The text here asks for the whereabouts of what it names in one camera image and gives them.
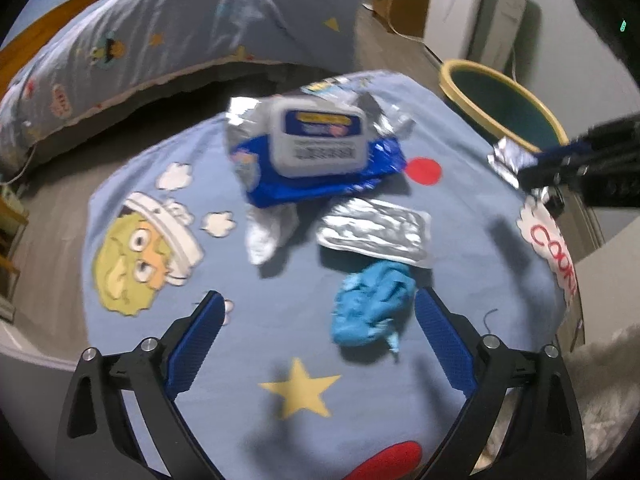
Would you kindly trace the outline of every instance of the white tissue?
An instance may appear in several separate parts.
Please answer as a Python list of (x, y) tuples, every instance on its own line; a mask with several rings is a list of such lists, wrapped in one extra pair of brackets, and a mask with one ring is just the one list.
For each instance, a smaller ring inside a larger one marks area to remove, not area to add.
[(249, 262), (256, 266), (268, 262), (298, 227), (296, 205), (290, 203), (264, 209), (250, 206), (246, 217), (246, 250)]

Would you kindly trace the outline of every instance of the wooden floor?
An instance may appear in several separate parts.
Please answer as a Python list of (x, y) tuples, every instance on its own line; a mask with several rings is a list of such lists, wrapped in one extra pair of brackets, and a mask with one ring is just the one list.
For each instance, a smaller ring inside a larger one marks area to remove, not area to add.
[[(358, 16), (359, 70), (407, 74), (437, 91), (438, 70), (421, 43), (387, 34), (364, 9)], [(45, 354), (76, 360), (87, 346), (80, 263), (87, 204), (96, 187), (145, 148), (223, 110), (242, 82), (180, 94), (141, 108), (125, 121), (38, 168), (23, 200), (30, 224), (14, 262), (15, 325)]]

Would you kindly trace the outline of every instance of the yellow triangle print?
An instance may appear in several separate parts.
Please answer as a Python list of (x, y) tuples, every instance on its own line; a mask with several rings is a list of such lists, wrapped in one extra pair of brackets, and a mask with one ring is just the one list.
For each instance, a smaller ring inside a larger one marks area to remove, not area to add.
[(239, 59), (240, 61), (244, 61), (245, 55), (246, 55), (246, 50), (244, 49), (243, 45), (240, 45), (238, 47), (238, 50), (236, 50), (236, 59)]
[(335, 30), (336, 32), (340, 32), (340, 27), (338, 27), (338, 20), (335, 18), (329, 18), (324, 22), (324, 24), (329, 27), (331, 30)]

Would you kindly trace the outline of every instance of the fluffy rug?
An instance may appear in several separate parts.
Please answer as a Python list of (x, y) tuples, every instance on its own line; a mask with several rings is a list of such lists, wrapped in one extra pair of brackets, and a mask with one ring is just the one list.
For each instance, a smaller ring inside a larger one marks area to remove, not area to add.
[[(591, 478), (609, 459), (640, 411), (640, 324), (609, 342), (594, 342), (564, 356), (578, 400)], [(505, 398), (476, 470), (488, 467), (500, 449), (515, 395)]]

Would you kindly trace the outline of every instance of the yellow bucket rim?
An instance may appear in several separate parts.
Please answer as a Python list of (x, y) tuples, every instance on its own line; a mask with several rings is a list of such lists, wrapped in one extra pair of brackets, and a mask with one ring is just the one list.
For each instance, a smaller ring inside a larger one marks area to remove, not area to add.
[(558, 119), (556, 119), (555, 115), (551, 113), (540, 99), (524, 88), (524, 86), (519, 85), (513, 79), (505, 76), (497, 70), (494, 70), (493, 68), (489, 68), (488, 66), (473, 61), (466, 59), (449, 59), (444, 62), (440, 69), (440, 88), (444, 92), (444, 95), (454, 102), (471, 119), (480, 124), (480, 126), (482, 126), (486, 131), (497, 137), (497, 139), (509, 137), (529, 152), (537, 153), (541, 151), (539, 147), (527, 142), (521, 136), (502, 126), (498, 121), (485, 113), (471, 99), (464, 95), (455, 85), (451, 77), (451, 73), (459, 69), (478, 72), (493, 77), (501, 83), (509, 86), (512, 90), (515, 90), (522, 97), (531, 102), (540, 111), (540, 113), (544, 115), (545, 119), (554, 129), (554, 133), (556, 134), (560, 145), (569, 143), (569, 139), (564, 132), (564, 128)]

